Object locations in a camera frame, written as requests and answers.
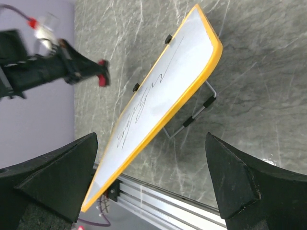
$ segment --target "black marker writing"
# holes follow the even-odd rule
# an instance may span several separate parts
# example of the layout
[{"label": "black marker writing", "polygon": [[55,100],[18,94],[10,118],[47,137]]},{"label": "black marker writing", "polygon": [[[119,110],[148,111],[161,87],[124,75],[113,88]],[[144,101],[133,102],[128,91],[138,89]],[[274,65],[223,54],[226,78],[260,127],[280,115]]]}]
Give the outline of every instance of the black marker writing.
[{"label": "black marker writing", "polygon": [[167,70],[168,70],[170,64],[172,63],[172,60],[173,60],[173,58],[174,58],[174,56],[175,56],[175,54],[176,54],[176,52],[177,52],[181,42],[182,42],[182,40],[183,40],[183,37],[182,37],[178,47],[176,48],[176,50],[175,50],[175,52],[174,52],[174,54],[173,54],[173,56],[172,56],[172,58],[171,58],[171,60],[169,62],[169,64],[168,64],[164,74],[162,74],[162,73],[159,74],[159,76],[156,78],[156,80],[154,80],[150,84],[150,86],[146,87],[146,89],[145,89],[141,99],[139,100],[138,104],[133,108],[132,112],[128,115],[128,120],[126,121],[125,127],[123,128],[123,130],[117,136],[117,139],[118,139],[117,148],[120,145],[121,145],[121,149],[124,148],[124,145],[125,145],[128,133],[129,133],[129,129],[130,129],[131,123],[133,122],[134,115],[136,115],[135,116],[135,124],[136,124],[136,123],[138,123],[138,121],[139,121],[139,119],[140,119],[140,117],[142,115],[142,112],[144,110],[144,107],[145,107],[145,104],[146,104],[146,100],[147,100],[147,96],[148,96],[149,92],[151,91],[152,88],[154,88],[156,85],[160,85],[161,82],[163,81],[164,76],[166,75]]}]

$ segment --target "white wall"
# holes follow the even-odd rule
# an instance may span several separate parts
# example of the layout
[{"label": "white wall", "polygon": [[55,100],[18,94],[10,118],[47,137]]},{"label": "white wall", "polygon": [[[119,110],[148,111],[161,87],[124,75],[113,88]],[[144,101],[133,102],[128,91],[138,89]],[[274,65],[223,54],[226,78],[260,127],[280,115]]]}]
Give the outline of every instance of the white wall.
[{"label": "white wall", "polygon": [[[63,0],[1,0],[37,18],[50,12],[60,18],[58,38],[74,43],[74,5]],[[18,14],[0,12],[0,30],[21,30],[29,53],[33,30]],[[0,168],[18,164],[74,140],[74,92],[63,80],[25,92],[27,99],[0,101]]]}]

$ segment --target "black clip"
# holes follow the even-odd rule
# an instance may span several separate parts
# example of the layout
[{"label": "black clip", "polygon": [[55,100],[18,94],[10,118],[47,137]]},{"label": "black clip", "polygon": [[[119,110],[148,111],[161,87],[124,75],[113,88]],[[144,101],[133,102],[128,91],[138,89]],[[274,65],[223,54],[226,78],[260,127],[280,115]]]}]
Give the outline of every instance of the black clip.
[{"label": "black clip", "polygon": [[139,87],[140,87],[140,84],[136,83],[135,86],[132,89],[132,92],[136,92],[139,89]]},{"label": "black clip", "polygon": [[172,35],[168,35],[164,41],[165,44],[169,44],[171,42],[171,40],[173,39],[173,36]]}]

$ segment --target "black cable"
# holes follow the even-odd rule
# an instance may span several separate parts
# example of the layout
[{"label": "black cable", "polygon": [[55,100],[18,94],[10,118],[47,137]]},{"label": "black cable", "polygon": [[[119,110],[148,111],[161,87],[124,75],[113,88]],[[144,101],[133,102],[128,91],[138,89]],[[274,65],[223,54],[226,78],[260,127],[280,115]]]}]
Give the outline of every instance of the black cable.
[{"label": "black cable", "polygon": [[27,21],[30,21],[31,18],[29,16],[27,16],[25,13],[23,13],[22,11],[20,11],[19,9],[17,9],[16,7],[13,7],[11,5],[8,4],[0,4],[0,11],[3,9],[8,9],[11,11],[14,11],[16,13],[18,13],[20,16],[22,16],[23,18],[25,18]]}]

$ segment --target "metal extrusion rail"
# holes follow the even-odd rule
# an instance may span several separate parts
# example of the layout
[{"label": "metal extrusion rail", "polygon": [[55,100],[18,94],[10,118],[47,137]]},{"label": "metal extrusion rail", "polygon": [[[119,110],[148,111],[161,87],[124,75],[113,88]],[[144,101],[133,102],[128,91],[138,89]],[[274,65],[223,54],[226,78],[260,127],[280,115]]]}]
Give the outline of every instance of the metal extrusion rail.
[{"label": "metal extrusion rail", "polygon": [[117,203],[162,230],[225,230],[218,210],[129,176],[119,178]]}]

